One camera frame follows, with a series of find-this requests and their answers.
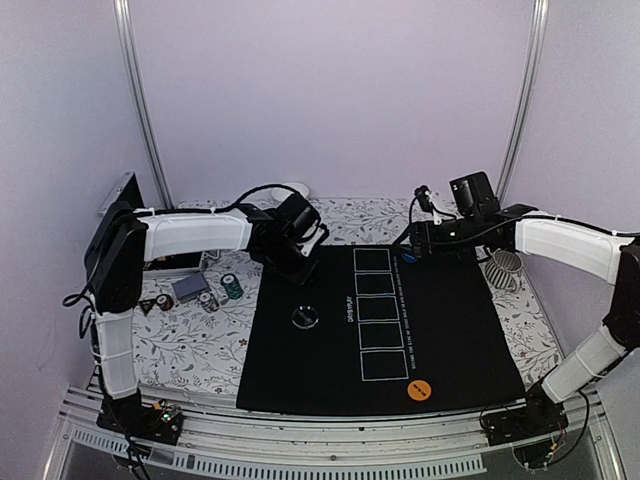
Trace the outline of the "blue small blind button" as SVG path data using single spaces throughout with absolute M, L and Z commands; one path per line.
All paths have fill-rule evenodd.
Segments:
M 412 255 L 410 253 L 407 253 L 407 252 L 404 252 L 401 255 L 401 257 L 405 262 L 407 262 L 409 264 L 415 264 L 418 261 L 418 258 L 416 256 L 414 256 L 414 255 Z

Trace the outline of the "black dealer button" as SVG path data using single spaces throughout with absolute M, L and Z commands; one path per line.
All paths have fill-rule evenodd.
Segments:
M 300 330 L 309 330 L 318 324 L 319 314 L 312 306 L 299 305 L 293 310 L 291 321 L 296 328 Z

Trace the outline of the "grey playing card deck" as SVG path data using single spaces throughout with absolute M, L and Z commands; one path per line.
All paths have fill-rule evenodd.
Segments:
M 172 283 L 172 289 L 179 302 L 188 302 L 201 293 L 209 291 L 209 283 L 203 273 L 198 272 Z

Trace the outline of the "orange big blind button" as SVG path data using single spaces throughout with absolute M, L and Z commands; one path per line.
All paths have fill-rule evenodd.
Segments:
M 407 386 L 407 394 L 415 402 L 424 402 L 430 399 L 432 387 L 425 380 L 413 380 Z

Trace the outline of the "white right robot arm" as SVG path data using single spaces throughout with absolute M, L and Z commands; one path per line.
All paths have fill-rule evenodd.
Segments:
M 564 359 L 531 388 L 517 427 L 537 436 L 554 404 L 607 376 L 639 347 L 639 236 L 607 230 L 535 206 L 504 206 L 484 172 L 450 183 L 453 211 L 429 187 L 410 200 L 429 219 L 408 219 L 397 239 L 413 258 L 483 247 L 520 255 L 564 349 Z

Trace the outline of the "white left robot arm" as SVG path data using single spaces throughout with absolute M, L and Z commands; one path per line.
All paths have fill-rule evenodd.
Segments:
M 94 358 L 103 389 L 114 399 L 108 412 L 126 433 L 141 433 L 149 423 L 146 408 L 131 398 L 139 390 L 132 323 L 145 265 L 173 255 L 244 251 L 253 261 L 304 284 L 329 229 L 309 200 L 292 187 L 286 190 L 287 197 L 268 209 L 249 203 L 249 192 L 227 206 L 208 209 L 135 209 L 125 201 L 108 208 L 85 252 L 85 284 L 62 304 L 70 308 L 84 302 L 92 316 Z

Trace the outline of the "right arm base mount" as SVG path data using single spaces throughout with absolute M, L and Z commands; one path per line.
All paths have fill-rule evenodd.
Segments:
M 569 421 L 561 404 L 544 406 L 541 401 L 532 400 L 517 408 L 497 405 L 493 412 L 484 408 L 479 415 L 479 424 L 490 446 L 545 436 L 544 441 L 523 444 L 512 451 L 520 466 L 539 470 L 551 465 Z

